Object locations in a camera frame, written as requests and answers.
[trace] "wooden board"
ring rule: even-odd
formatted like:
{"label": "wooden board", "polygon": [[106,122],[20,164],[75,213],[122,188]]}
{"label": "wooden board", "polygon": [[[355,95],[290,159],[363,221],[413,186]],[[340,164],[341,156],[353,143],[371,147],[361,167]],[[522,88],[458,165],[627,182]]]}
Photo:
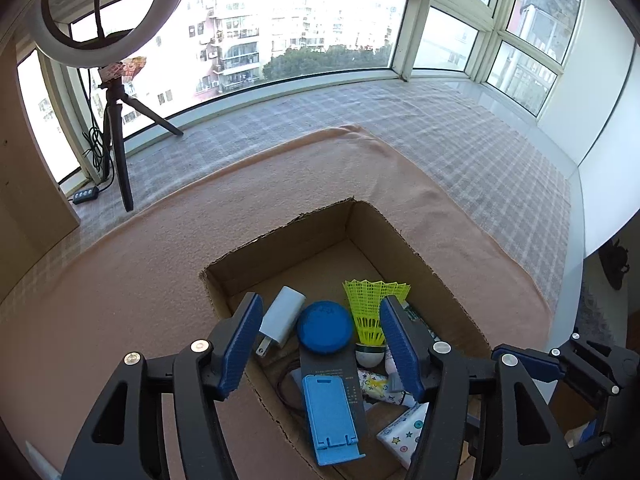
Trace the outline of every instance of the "wooden board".
{"label": "wooden board", "polygon": [[0,121],[2,301],[33,264],[79,225],[33,136],[18,84],[13,40],[0,54]]}

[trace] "white panel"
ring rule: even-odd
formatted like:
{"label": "white panel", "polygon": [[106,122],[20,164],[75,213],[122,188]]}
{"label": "white panel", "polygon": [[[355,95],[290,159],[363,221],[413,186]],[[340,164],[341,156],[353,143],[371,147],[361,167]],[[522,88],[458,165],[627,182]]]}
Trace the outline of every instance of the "white panel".
{"label": "white panel", "polygon": [[586,254],[640,208],[640,48],[609,123],[580,165]]}
{"label": "white panel", "polygon": [[620,95],[635,44],[609,0],[582,4],[582,21],[564,75],[538,123],[576,164],[598,137]]}

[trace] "silver screw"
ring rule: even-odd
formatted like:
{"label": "silver screw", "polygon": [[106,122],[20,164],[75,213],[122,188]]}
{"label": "silver screw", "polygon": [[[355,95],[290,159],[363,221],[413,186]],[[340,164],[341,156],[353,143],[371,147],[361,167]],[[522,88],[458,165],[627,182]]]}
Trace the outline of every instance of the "silver screw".
{"label": "silver screw", "polygon": [[209,348],[209,341],[206,339],[198,339],[191,343],[191,350],[194,352],[204,352],[207,348]]}
{"label": "silver screw", "polygon": [[131,352],[124,356],[124,364],[134,365],[140,361],[140,354],[138,352]]}
{"label": "silver screw", "polygon": [[433,351],[438,354],[448,354],[451,352],[451,346],[449,343],[445,343],[444,341],[438,341],[437,343],[434,343]]}
{"label": "silver screw", "polygon": [[512,354],[504,354],[502,356],[502,362],[507,366],[515,366],[518,364],[518,358]]}

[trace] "tripod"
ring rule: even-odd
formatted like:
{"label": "tripod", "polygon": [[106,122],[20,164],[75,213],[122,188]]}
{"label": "tripod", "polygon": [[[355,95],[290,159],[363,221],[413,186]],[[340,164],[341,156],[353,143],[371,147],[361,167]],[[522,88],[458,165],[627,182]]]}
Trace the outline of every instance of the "tripod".
{"label": "tripod", "polygon": [[[118,174],[118,184],[120,185],[120,193],[122,194],[122,203],[126,211],[133,210],[133,195],[131,193],[131,184],[129,182],[129,171],[127,170],[127,158],[124,152],[124,138],[122,137],[122,104],[118,101],[126,103],[134,110],[151,119],[156,124],[175,136],[182,136],[182,131],[173,126],[169,121],[163,119],[153,110],[143,105],[136,98],[127,95],[122,84],[122,78],[117,77],[109,79],[102,83],[100,88],[107,91],[107,105],[104,110],[103,128],[102,128],[102,152],[109,153],[113,144],[114,155],[114,171]],[[102,160],[102,180],[105,181],[109,177],[109,157],[105,156]]]}

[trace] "power adapter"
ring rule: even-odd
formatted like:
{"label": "power adapter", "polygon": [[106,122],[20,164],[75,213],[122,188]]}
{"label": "power adapter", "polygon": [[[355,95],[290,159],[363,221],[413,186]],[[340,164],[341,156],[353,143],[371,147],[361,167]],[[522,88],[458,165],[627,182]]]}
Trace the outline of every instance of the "power adapter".
{"label": "power adapter", "polygon": [[98,193],[100,193],[100,189],[98,186],[90,187],[89,189],[83,189],[81,191],[76,191],[73,193],[71,200],[74,204],[81,204],[82,202],[89,202],[89,200],[95,200],[98,198]]}
{"label": "power adapter", "polygon": [[262,318],[260,333],[265,337],[255,351],[256,354],[265,355],[272,341],[278,343],[281,348],[284,346],[305,300],[304,294],[288,286],[280,289],[276,299]]}

